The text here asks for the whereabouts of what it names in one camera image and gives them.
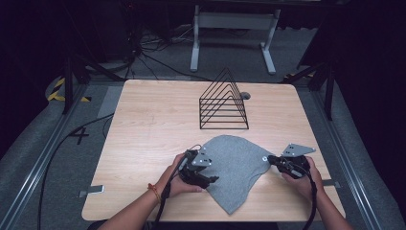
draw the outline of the white metal stand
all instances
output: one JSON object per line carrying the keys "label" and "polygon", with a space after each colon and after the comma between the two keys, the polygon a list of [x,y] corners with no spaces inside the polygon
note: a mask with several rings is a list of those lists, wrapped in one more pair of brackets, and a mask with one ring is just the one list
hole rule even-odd
{"label": "white metal stand", "polygon": [[280,12],[280,10],[276,10],[274,14],[200,12],[199,6],[195,6],[191,71],[197,71],[199,61],[199,28],[228,28],[269,31],[266,42],[262,42],[260,47],[262,49],[268,73],[274,75],[276,70],[271,54],[269,53],[269,47],[275,33]]}

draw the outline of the black wire rack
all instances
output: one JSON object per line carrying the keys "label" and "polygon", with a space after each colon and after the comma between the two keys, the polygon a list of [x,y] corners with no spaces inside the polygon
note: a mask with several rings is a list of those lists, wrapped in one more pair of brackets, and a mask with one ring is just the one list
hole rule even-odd
{"label": "black wire rack", "polygon": [[225,68],[199,99],[200,129],[249,129],[244,99]]}

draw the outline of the bracelet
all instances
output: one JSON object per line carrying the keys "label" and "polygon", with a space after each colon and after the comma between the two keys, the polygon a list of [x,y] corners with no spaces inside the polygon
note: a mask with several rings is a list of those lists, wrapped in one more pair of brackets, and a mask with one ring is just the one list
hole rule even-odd
{"label": "bracelet", "polygon": [[152,190],[155,193],[156,198],[158,199],[158,202],[161,203],[161,196],[158,194],[158,191],[156,190],[156,186],[148,183],[148,189]]}

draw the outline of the wooden table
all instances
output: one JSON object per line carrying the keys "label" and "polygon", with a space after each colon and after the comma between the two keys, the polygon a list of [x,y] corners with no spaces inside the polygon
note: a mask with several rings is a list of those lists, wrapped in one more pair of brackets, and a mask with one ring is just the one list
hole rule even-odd
{"label": "wooden table", "polygon": [[[221,134],[235,135],[280,155],[289,143],[313,147],[323,179],[326,163],[296,89],[287,84],[238,83],[245,101],[249,129],[200,129],[199,97],[209,86],[203,81],[128,80],[108,132],[92,185],[101,194],[88,195],[82,216],[109,219],[155,183],[176,154],[203,145]],[[333,186],[327,194],[344,215]],[[161,221],[305,221],[311,204],[272,170],[263,174],[245,203],[232,215],[209,193],[182,194],[167,200]],[[155,219],[158,208],[149,216]]]}

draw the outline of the black cable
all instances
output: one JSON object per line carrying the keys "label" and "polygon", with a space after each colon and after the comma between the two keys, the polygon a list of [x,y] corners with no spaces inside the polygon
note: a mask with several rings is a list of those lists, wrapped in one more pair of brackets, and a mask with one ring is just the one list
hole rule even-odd
{"label": "black cable", "polygon": [[52,161],[54,160],[54,157],[55,157],[55,155],[56,155],[57,150],[60,148],[60,146],[62,145],[62,143],[63,143],[69,136],[71,136],[71,135],[77,133],[77,132],[80,131],[82,128],[84,128],[84,127],[86,127],[86,126],[88,126],[88,125],[90,125],[90,124],[96,123],[96,122],[98,122],[98,121],[100,121],[100,120],[102,120],[102,119],[105,119],[105,118],[107,118],[107,117],[111,117],[111,116],[113,116],[113,115],[114,115],[114,113],[111,113],[111,114],[109,114],[109,115],[107,115],[107,116],[104,116],[104,117],[95,119],[95,120],[93,120],[93,121],[91,121],[91,122],[88,122],[88,123],[86,123],[86,124],[84,124],[84,125],[78,126],[77,128],[73,129],[71,132],[69,132],[65,137],[63,137],[63,139],[57,144],[55,150],[53,151],[53,153],[52,153],[52,155],[51,155],[50,160],[49,160],[48,163],[47,163],[47,167],[46,167],[46,169],[45,169],[45,172],[43,173],[43,176],[44,176],[44,177],[43,177],[43,179],[42,179],[41,192],[40,192],[40,195],[39,195],[38,214],[37,214],[37,223],[36,223],[36,228],[37,228],[38,230],[41,229],[42,199],[43,199],[43,197],[44,197],[45,182],[46,182],[46,180],[47,180],[48,171],[49,171],[49,169],[50,169],[50,166],[51,166]]}
{"label": "black cable", "polygon": [[71,23],[72,23],[71,25],[73,25],[74,28],[75,28],[75,30],[77,31],[77,35],[79,35],[79,37],[80,37],[81,41],[83,42],[83,45],[84,45],[84,47],[86,48],[87,52],[89,53],[89,55],[92,57],[93,60],[97,60],[97,59],[95,58],[95,56],[93,55],[92,51],[90,50],[89,46],[87,45],[87,42],[86,42],[86,40],[84,39],[83,35],[80,33],[80,30],[79,30],[77,24],[75,23],[74,18],[72,17],[72,14],[68,11],[68,9],[67,9],[67,7],[66,7],[64,1],[61,0],[61,1],[59,1],[59,2],[60,2],[60,5],[61,5],[61,6],[63,7],[63,9],[65,10],[65,12],[68,14],[69,19],[70,19],[70,21],[71,21]]}
{"label": "black cable", "polygon": [[310,213],[310,217],[307,220],[307,223],[304,226],[304,230],[307,230],[311,223],[314,220],[314,216],[316,215],[316,208],[317,208],[317,187],[316,187],[316,183],[313,180],[313,177],[311,177],[311,173],[306,171],[304,168],[296,165],[296,164],[292,164],[293,166],[297,167],[298,169],[300,169],[303,173],[305,173],[307,175],[307,177],[310,180],[310,185],[311,185],[311,199],[312,199],[312,204],[311,204],[311,213]]}
{"label": "black cable", "polygon": [[151,69],[151,68],[149,68],[149,66],[147,66],[147,64],[142,60],[142,59],[140,59],[139,57],[137,57],[143,64],[144,64],[144,66],[153,74],[153,76],[155,76],[155,79],[157,79],[157,80],[159,80],[158,79],[158,77],[155,75],[155,73],[153,72],[153,70]]}
{"label": "black cable", "polygon": [[160,60],[157,60],[157,59],[155,59],[155,58],[153,58],[153,57],[151,57],[151,56],[148,56],[148,55],[146,55],[145,53],[142,53],[142,54],[143,54],[146,58],[151,58],[152,60],[154,60],[154,61],[156,61],[156,62],[158,62],[158,63],[160,63],[160,64],[162,64],[162,65],[164,65],[164,66],[166,66],[166,67],[168,67],[170,70],[172,70],[172,71],[174,71],[174,72],[176,72],[176,73],[178,73],[178,74],[181,74],[181,75],[184,75],[184,76],[193,77],[193,78],[202,79],[202,80],[204,80],[204,81],[213,81],[213,80],[210,80],[210,79],[207,79],[207,78],[204,78],[204,77],[200,77],[200,76],[197,76],[197,75],[190,75],[190,74],[182,73],[182,72],[180,72],[180,71],[178,71],[178,70],[176,70],[176,69],[170,67],[169,65],[163,63],[163,62],[160,61]]}
{"label": "black cable", "polygon": [[165,185],[165,189],[161,194],[161,205],[159,206],[159,211],[158,214],[156,215],[155,221],[152,225],[152,230],[156,228],[156,226],[158,225],[159,219],[161,218],[162,212],[164,211],[164,207],[165,207],[165,203],[167,201],[167,198],[169,198],[169,194],[170,194],[170,182],[172,181],[172,179],[176,176],[176,172],[179,170],[180,165],[183,163],[183,161],[185,160],[186,155],[184,155],[180,161],[178,162],[178,164],[176,165],[175,169],[173,169],[172,174],[169,177],[169,180],[167,182],[167,184]]}
{"label": "black cable", "polygon": [[126,80],[126,77],[128,76],[129,68],[131,67],[131,64],[128,65],[127,71],[125,72],[124,79]]}
{"label": "black cable", "polygon": [[135,73],[134,73],[134,70],[132,70],[132,67],[131,67],[131,75],[132,75],[132,79],[135,80]]}
{"label": "black cable", "polygon": [[110,119],[112,119],[113,116],[109,117],[105,122],[104,122],[104,126],[102,126],[102,135],[104,136],[104,138],[107,138],[107,134],[104,132],[105,129],[105,125],[107,125],[108,121],[110,121]]}
{"label": "black cable", "polygon": [[[143,49],[143,51],[145,52],[156,52],[156,51],[163,51],[165,49],[167,49],[169,46],[171,45],[176,45],[176,44],[180,44],[182,42],[184,42],[185,40],[188,40],[187,38],[181,38],[184,35],[188,35],[190,32],[192,32],[192,28],[187,29],[185,32],[183,32],[182,34],[180,34],[178,37],[176,38],[171,38],[170,42],[164,42],[162,39],[160,39],[158,36],[155,36],[154,38],[151,38],[151,33],[148,34],[143,34],[144,36],[148,36],[148,40],[141,42],[141,47]],[[148,45],[151,43],[157,43],[155,48],[147,48],[143,45]]]}

